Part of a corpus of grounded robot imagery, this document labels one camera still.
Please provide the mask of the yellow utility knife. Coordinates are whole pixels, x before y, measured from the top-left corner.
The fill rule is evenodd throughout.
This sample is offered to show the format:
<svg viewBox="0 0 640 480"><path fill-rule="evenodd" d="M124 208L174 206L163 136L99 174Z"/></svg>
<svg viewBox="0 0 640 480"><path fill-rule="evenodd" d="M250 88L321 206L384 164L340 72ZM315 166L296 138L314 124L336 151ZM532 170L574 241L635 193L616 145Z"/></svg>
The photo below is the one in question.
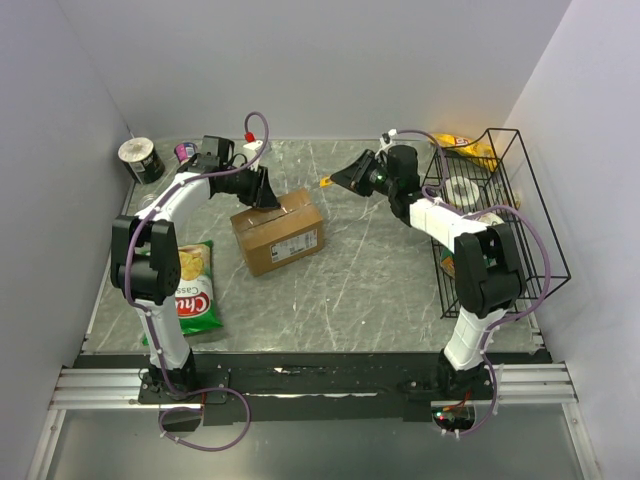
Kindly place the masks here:
<svg viewBox="0 0 640 480"><path fill-rule="evenodd" d="M321 178L320 182L319 182L319 186L321 188L326 188L326 187L329 187L329 186L331 186L333 184L334 184L334 182L333 182L333 180L331 179L330 176L326 176L326 177Z"/></svg>

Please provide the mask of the brown cardboard express box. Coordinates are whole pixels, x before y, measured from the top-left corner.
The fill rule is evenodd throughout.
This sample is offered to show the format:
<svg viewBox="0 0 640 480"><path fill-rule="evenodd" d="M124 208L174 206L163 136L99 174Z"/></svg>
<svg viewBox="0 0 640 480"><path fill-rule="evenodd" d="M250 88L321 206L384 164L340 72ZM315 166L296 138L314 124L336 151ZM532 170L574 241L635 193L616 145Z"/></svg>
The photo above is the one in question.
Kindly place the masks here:
<svg viewBox="0 0 640 480"><path fill-rule="evenodd" d="M249 272L258 277L314 254L325 245L324 218L308 189L278 198L279 209L245 210L230 218Z"/></svg>

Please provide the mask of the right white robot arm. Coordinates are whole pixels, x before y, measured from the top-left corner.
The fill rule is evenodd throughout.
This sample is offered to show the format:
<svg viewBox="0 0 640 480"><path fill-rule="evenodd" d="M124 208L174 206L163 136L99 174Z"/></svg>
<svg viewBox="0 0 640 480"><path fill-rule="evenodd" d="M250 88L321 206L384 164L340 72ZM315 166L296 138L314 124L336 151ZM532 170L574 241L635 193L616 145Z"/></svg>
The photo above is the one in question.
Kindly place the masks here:
<svg viewBox="0 0 640 480"><path fill-rule="evenodd" d="M486 364L483 353L490 325L504 318L525 287L511 228L472 220L431 197L420 180L417 150L409 145L365 150L351 165L331 174L330 181L361 197L375 192L386 196L396 218L453 254L460 309L443 349L437 386L448 398L461 397Z"/></svg>

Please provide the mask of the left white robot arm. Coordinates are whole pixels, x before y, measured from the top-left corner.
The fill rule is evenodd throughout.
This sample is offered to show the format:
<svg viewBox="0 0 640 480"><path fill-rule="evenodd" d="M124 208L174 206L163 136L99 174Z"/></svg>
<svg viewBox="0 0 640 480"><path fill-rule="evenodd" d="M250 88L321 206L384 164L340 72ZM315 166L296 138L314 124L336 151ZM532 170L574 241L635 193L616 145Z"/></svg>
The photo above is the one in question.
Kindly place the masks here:
<svg viewBox="0 0 640 480"><path fill-rule="evenodd" d="M258 209L280 206L268 170L259 163L267 142L250 134L245 140L242 151L235 152L229 139L204 137L152 204L133 216L120 215L112 224L111 282L143 325L152 385L177 402L188 401L198 389L194 355L175 304L181 274L177 230L216 194L234 195Z"/></svg>

